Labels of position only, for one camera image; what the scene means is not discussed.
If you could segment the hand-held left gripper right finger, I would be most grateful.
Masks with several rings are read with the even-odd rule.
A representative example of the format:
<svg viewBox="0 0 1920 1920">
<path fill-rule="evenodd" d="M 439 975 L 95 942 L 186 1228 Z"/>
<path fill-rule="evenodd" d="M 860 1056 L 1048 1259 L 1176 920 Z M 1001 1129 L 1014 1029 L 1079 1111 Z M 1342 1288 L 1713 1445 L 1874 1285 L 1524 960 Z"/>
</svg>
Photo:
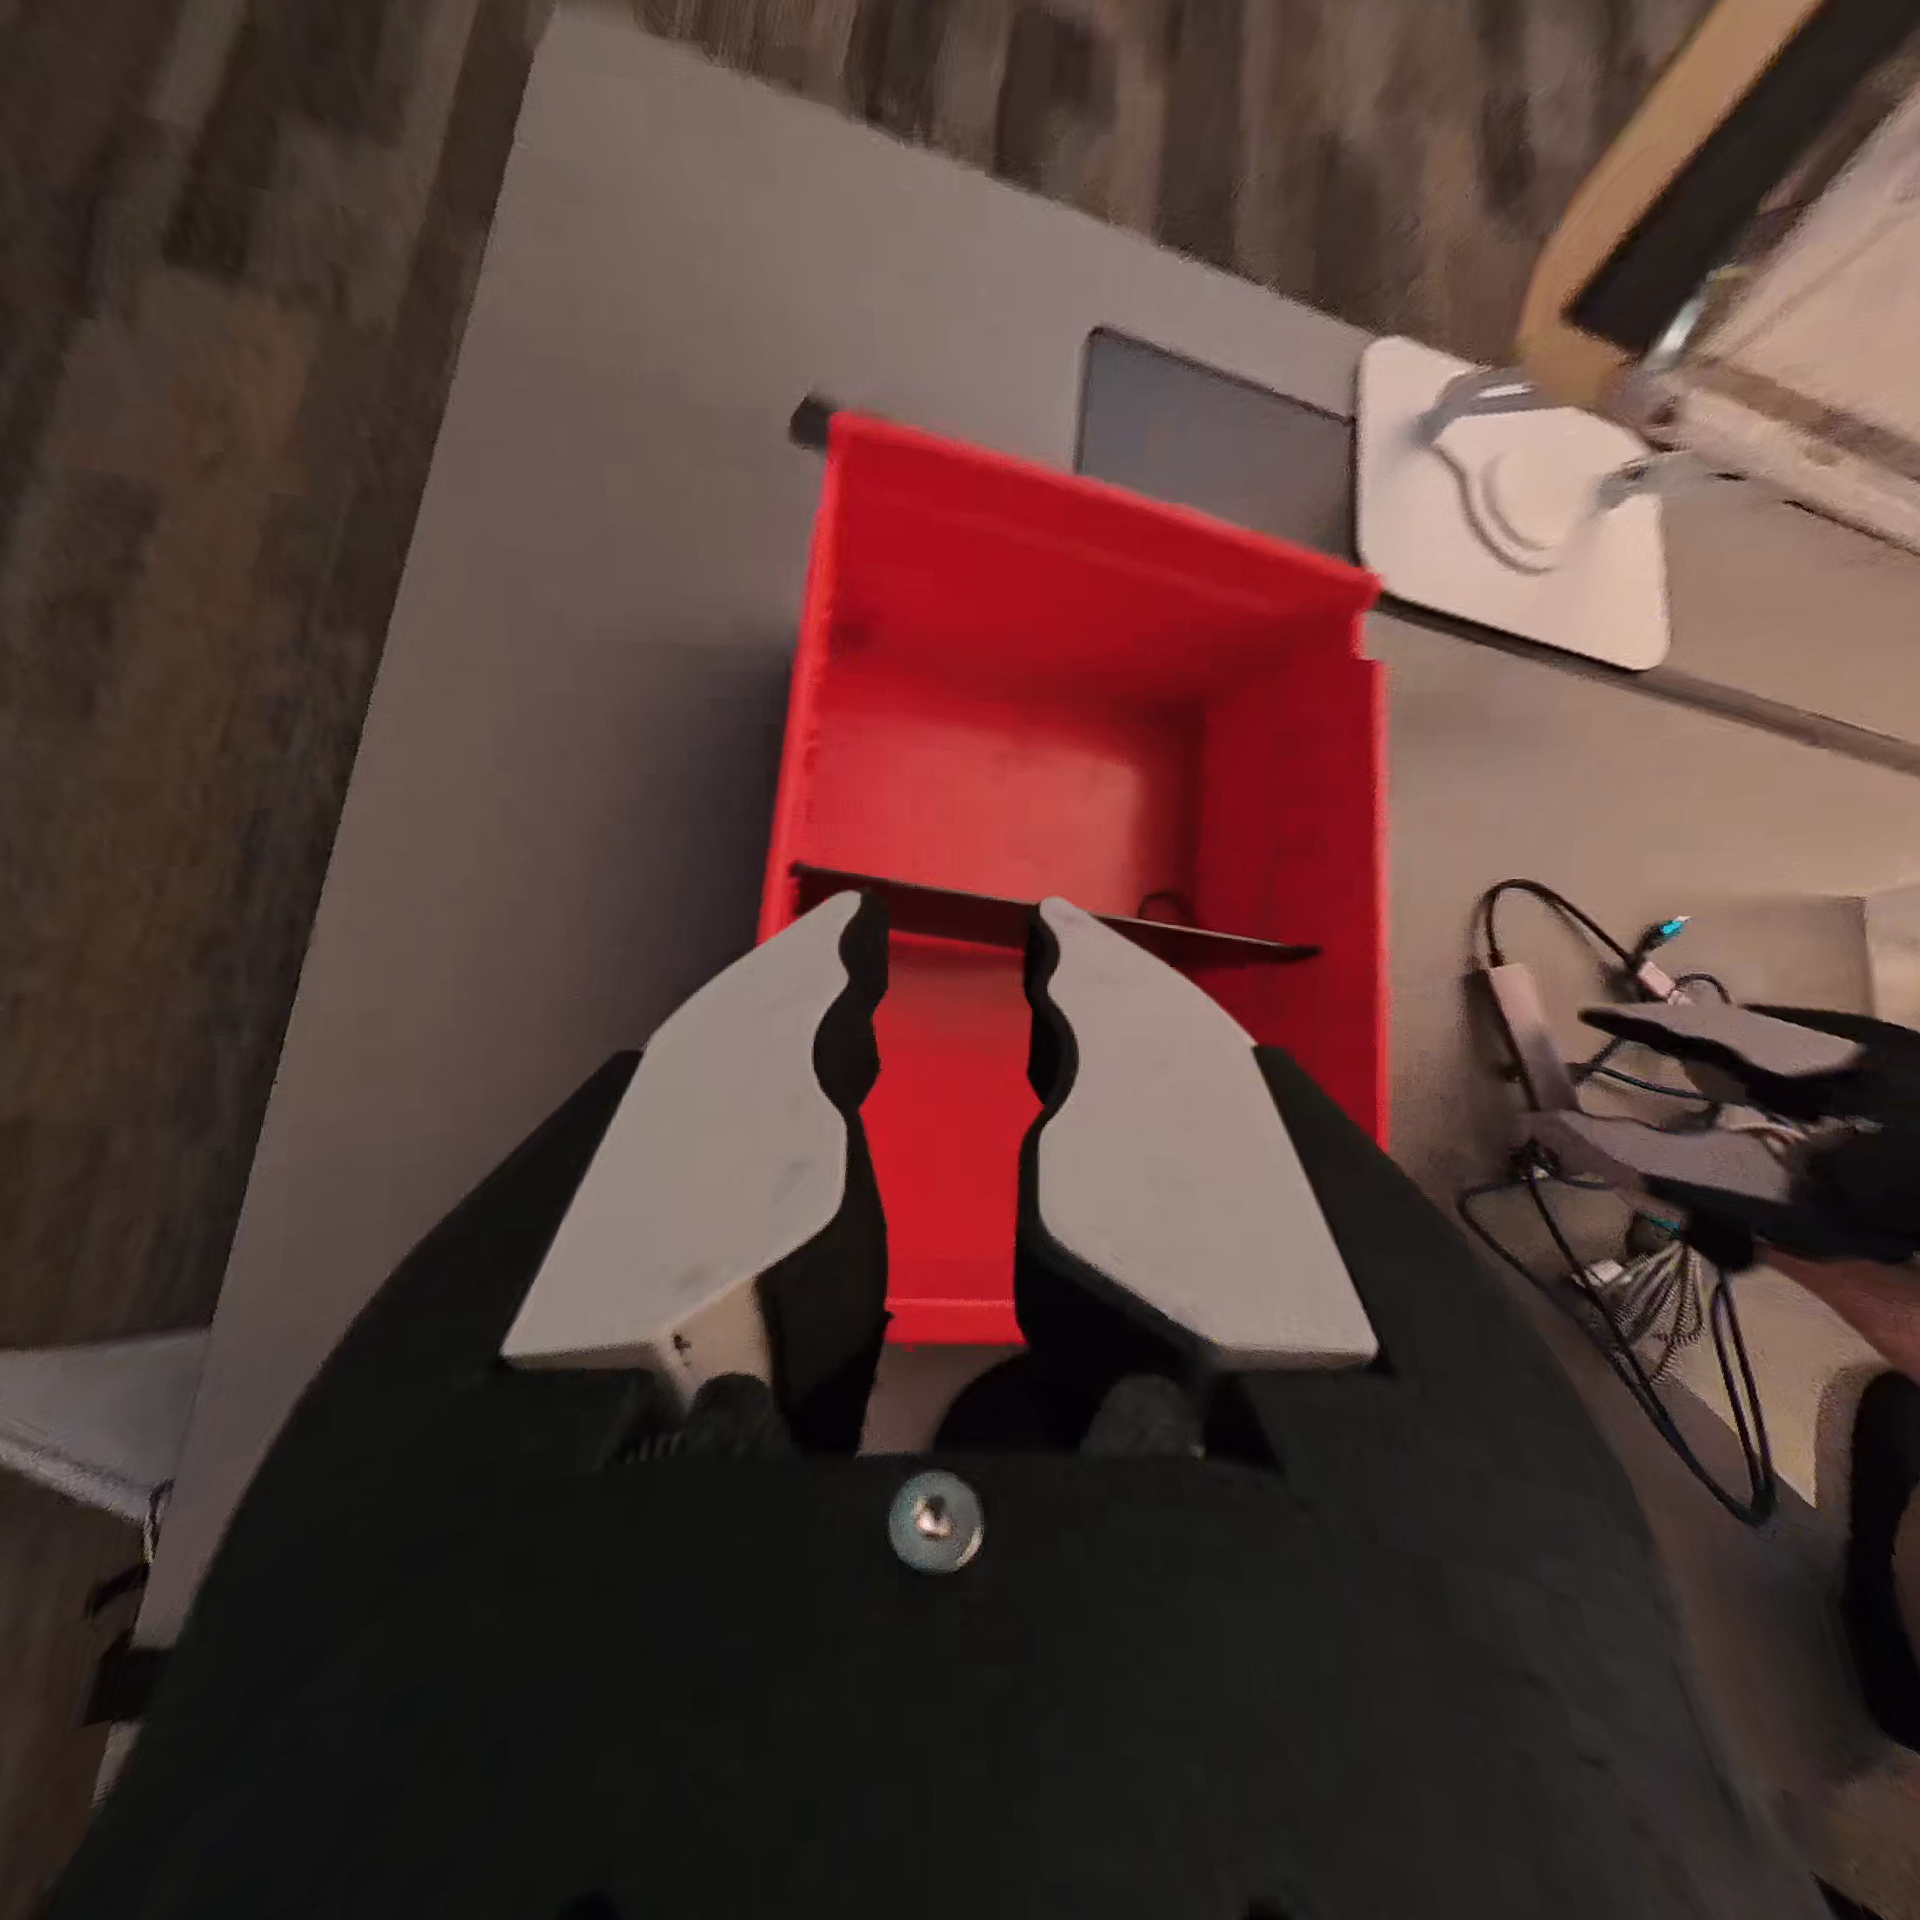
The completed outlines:
<svg viewBox="0 0 1920 1920">
<path fill-rule="evenodd" d="M 1067 898 L 1023 968 L 1014 1320 L 1045 1440 L 1200 1445 L 1253 1386 L 1363 1383 L 1378 1330 L 1245 1026 Z"/>
</svg>

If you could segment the black divider plate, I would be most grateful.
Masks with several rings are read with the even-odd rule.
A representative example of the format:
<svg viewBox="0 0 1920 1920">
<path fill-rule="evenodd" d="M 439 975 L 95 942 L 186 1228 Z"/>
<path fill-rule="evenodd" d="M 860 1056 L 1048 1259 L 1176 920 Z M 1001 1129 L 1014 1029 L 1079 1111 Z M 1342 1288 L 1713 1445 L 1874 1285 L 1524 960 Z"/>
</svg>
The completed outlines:
<svg viewBox="0 0 1920 1920">
<path fill-rule="evenodd" d="M 1014 949 L 1024 942 L 1024 927 L 1039 912 L 1037 901 L 887 881 L 816 863 L 792 863 L 787 876 L 794 881 L 794 906 L 800 912 L 837 895 L 872 895 L 879 898 L 887 927 L 893 932 L 949 938 L 964 945 Z M 1176 972 L 1267 965 L 1291 968 L 1309 965 L 1322 954 L 1319 945 L 1214 932 L 1158 920 L 1094 915 L 1094 921 Z"/>
</svg>

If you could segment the red plastic bin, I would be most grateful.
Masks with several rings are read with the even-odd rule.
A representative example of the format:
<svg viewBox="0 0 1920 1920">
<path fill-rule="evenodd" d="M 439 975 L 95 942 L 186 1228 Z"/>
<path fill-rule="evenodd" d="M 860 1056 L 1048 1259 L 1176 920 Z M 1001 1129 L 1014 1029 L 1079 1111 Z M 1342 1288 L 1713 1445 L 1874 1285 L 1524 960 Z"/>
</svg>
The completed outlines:
<svg viewBox="0 0 1920 1920">
<path fill-rule="evenodd" d="M 758 901 L 887 895 L 862 1109 L 893 1348 L 1014 1348 L 1024 908 L 1173 927 L 1176 968 L 1393 1135 L 1375 572 L 806 396 L 824 456 Z M 1014 901 L 972 938 L 949 906 Z"/>
</svg>

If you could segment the white flat object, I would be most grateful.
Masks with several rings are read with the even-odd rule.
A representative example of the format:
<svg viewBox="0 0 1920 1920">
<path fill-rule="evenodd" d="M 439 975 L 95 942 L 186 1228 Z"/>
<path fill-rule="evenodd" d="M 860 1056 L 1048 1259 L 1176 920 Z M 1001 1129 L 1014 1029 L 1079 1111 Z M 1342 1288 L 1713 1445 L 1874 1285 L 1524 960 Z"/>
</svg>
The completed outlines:
<svg viewBox="0 0 1920 1920">
<path fill-rule="evenodd" d="M 145 1523 L 174 1485 L 206 1330 L 2 1349 L 2 1471 Z"/>
</svg>

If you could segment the grey mouse pad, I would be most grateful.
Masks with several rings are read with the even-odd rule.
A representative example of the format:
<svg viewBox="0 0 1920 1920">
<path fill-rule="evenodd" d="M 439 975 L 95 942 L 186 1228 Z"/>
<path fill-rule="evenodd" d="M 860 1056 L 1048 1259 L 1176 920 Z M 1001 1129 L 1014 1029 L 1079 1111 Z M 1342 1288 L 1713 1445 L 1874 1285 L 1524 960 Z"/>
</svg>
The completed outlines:
<svg viewBox="0 0 1920 1920">
<path fill-rule="evenodd" d="M 1108 325 L 1084 339 L 1075 473 L 1358 558 L 1349 419 Z"/>
</svg>

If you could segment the black rounded object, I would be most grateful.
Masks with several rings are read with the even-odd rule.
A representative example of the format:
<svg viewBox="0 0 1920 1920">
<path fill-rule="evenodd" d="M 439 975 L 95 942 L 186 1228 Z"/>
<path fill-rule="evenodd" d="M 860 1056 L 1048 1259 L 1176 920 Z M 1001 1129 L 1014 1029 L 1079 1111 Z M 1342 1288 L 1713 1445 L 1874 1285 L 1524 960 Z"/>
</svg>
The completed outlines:
<svg viewBox="0 0 1920 1920">
<path fill-rule="evenodd" d="M 1886 1741 L 1915 1752 L 1915 1643 L 1904 1617 L 1897 1548 L 1915 1500 L 1915 1383 L 1867 1378 L 1847 1456 L 1842 1622 L 1861 1701 Z"/>
</svg>

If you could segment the grey usb hub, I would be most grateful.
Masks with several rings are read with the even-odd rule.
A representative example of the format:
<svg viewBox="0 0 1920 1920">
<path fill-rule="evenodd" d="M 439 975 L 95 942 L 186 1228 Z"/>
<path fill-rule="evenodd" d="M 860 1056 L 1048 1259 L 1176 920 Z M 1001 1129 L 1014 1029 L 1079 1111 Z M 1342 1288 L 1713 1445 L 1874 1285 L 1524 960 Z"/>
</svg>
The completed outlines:
<svg viewBox="0 0 1920 1920">
<path fill-rule="evenodd" d="M 1557 1035 L 1546 1020 L 1546 1003 L 1542 990 L 1538 987 L 1534 972 L 1524 965 L 1493 965 L 1482 972 L 1482 977 L 1531 1111 L 1538 1114 L 1577 1111 L 1572 1068 L 1557 1049 Z"/>
</svg>

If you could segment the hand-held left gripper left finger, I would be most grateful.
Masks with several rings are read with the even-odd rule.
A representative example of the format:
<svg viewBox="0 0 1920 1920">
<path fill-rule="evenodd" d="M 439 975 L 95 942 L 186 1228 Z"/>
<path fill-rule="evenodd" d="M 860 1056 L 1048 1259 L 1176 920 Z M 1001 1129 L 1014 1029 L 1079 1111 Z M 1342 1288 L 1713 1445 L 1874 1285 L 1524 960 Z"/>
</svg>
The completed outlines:
<svg viewBox="0 0 1920 1920">
<path fill-rule="evenodd" d="M 841 890 L 692 993 L 635 1074 L 505 1333 L 517 1371 L 644 1371 L 688 1414 L 758 1383 L 857 1448 L 887 1333 L 878 1089 L 887 908 Z"/>
</svg>

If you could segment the person's right hand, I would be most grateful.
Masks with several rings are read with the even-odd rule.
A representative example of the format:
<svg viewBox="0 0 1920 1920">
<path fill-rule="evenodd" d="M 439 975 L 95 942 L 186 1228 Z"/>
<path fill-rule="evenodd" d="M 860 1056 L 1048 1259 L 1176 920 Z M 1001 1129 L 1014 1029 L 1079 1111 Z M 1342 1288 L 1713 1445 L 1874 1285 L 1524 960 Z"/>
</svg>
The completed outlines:
<svg viewBox="0 0 1920 1920">
<path fill-rule="evenodd" d="M 1915 1259 L 1810 1259 L 1783 1248 L 1768 1248 L 1766 1259 L 1832 1309 L 1889 1368 L 1915 1383 Z"/>
</svg>

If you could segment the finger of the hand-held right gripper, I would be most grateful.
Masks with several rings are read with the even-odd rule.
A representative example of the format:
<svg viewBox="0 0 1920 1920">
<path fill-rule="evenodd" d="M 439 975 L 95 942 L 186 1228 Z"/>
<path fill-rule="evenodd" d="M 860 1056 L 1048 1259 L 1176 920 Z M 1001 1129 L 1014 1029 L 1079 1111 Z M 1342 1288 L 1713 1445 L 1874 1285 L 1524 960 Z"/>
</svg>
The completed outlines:
<svg viewBox="0 0 1920 1920">
<path fill-rule="evenodd" d="M 1619 1190 L 1699 1187 L 1759 1205 L 1792 1197 L 1789 1158 L 1751 1133 L 1668 1133 L 1629 1114 L 1546 1111 L 1534 1119 L 1531 1139 L 1555 1166 Z"/>
<path fill-rule="evenodd" d="M 1863 1045 L 1847 1035 L 1728 1003 L 1585 1006 L 1581 1021 L 1609 1040 L 1751 1083 L 1832 1080 L 1863 1056 Z"/>
</svg>

